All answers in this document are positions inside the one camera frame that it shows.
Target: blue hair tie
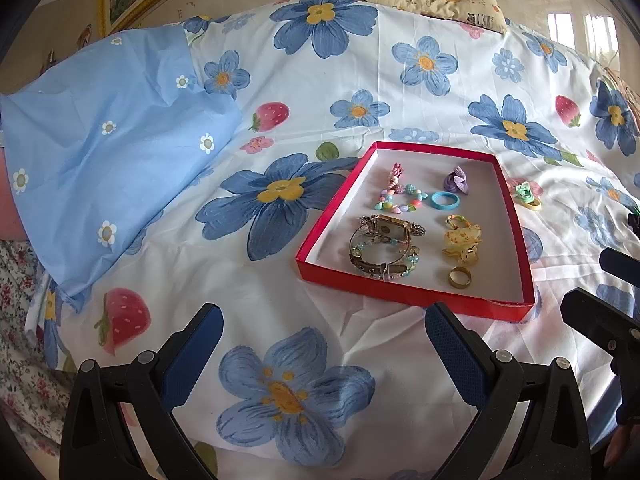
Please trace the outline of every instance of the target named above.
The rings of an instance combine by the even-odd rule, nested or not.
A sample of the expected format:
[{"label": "blue hair tie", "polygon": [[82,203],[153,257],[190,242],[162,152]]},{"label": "blue hair tie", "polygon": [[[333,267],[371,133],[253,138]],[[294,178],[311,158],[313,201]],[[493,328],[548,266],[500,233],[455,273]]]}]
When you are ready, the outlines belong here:
[{"label": "blue hair tie", "polygon": [[[453,200],[453,204],[440,204],[436,202],[436,199],[439,197],[446,197]],[[460,205],[460,199],[455,193],[450,193],[448,191],[437,191],[431,195],[431,206],[436,209],[441,209],[443,211],[448,211],[450,209],[455,209]]]}]

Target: light blue pillow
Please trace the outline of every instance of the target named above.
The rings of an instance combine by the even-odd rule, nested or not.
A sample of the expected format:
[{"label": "light blue pillow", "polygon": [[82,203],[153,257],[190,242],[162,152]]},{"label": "light blue pillow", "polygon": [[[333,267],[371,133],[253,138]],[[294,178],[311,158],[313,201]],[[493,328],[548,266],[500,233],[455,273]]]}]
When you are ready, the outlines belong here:
[{"label": "light blue pillow", "polygon": [[182,27],[166,26],[85,47],[0,95],[0,118],[29,239],[59,288],[81,298],[212,163],[241,113],[204,90]]}]

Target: bed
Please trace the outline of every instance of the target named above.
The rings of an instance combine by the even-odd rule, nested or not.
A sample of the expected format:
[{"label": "bed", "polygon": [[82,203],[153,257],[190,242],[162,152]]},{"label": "bed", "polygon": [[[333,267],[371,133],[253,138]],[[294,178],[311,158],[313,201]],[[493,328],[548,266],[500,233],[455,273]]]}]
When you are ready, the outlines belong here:
[{"label": "bed", "polygon": [[[423,310],[303,282],[294,264],[373,141],[428,142],[495,154],[510,186],[528,181],[542,201],[539,212],[517,206],[535,306],[520,323],[462,321],[520,361],[568,358],[594,410],[609,359],[562,323],[559,301],[581,286],[640,314],[640,293],[598,265],[607,246],[640,256],[626,225],[640,155],[632,113],[596,62],[517,23],[499,34],[357,0],[287,0],[166,27],[184,32],[191,84],[230,96],[241,122],[182,192],[146,212],[81,308],[44,274],[26,328],[42,329],[53,368],[130,362],[215,303],[225,333],[174,414],[220,478],[428,478],[474,410],[428,341]],[[211,149],[208,133],[197,137]],[[107,249],[116,224],[98,229]]]}]

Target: red cardboard tray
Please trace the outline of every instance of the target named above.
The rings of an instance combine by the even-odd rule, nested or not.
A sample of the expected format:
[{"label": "red cardboard tray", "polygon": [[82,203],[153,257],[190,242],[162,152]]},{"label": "red cardboard tray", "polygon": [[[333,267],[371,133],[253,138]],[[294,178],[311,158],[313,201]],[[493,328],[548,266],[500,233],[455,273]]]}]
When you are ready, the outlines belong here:
[{"label": "red cardboard tray", "polygon": [[[421,223],[427,231],[426,236],[431,237],[429,243],[435,246],[432,248],[428,245],[427,250],[422,249],[418,263],[418,268],[425,266],[425,277],[421,283],[431,283],[428,286],[416,286],[415,280],[411,283],[415,270],[410,277],[385,282],[360,273],[348,261],[349,238],[344,235],[345,229],[352,226],[353,232],[359,225],[357,219],[361,215],[377,213],[372,208],[373,203],[377,201],[380,189],[385,187],[393,164],[389,161],[396,159],[405,168],[401,178],[404,184],[411,182],[405,177],[411,171],[412,178],[416,179],[414,184],[418,187],[421,175],[430,175],[430,187],[422,189],[429,194],[442,190],[444,176],[455,165],[462,166],[467,172],[469,195],[460,195],[461,205],[458,208],[436,210],[428,205],[427,199],[418,208],[418,211],[426,209],[420,213],[425,220],[420,221],[418,212],[405,213],[400,217]],[[383,164],[385,172],[376,164]],[[474,174],[477,179],[484,175],[486,181],[473,180]],[[442,256],[440,252],[447,229],[443,220],[448,214],[463,214],[482,228],[483,242],[478,247],[480,260],[470,267],[472,274],[480,276],[482,280],[476,280],[477,285],[472,283],[469,288],[462,290],[454,289],[446,282],[449,270],[457,265],[456,259]],[[340,237],[334,237],[336,233],[341,233]],[[329,253],[329,249],[322,248],[323,244],[329,244]],[[322,251],[328,254],[324,261],[319,256]],[[320,215],[296,255],[296,263],[302,278],[309,282],[422,307],[443,301],[455,313],[468,316],[520,321],[535,303],[526,245],[500,164],[495,156],[488,153],[459,148],[412,142],[374,142]]]}]

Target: purple hair clip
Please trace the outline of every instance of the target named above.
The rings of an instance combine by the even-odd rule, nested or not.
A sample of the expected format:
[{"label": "purple hair clip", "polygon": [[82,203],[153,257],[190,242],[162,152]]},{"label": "purple hair clip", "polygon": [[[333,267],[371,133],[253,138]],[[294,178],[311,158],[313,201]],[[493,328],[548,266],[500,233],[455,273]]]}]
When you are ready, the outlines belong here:
[{"label": "purple hair clip", "polygon": [[469,186],[466,184],[466,175],[460,166],[456,166],[453,171],[444,178],[444,190],[450,193],[461,191],[465,195],[469,193]]}]

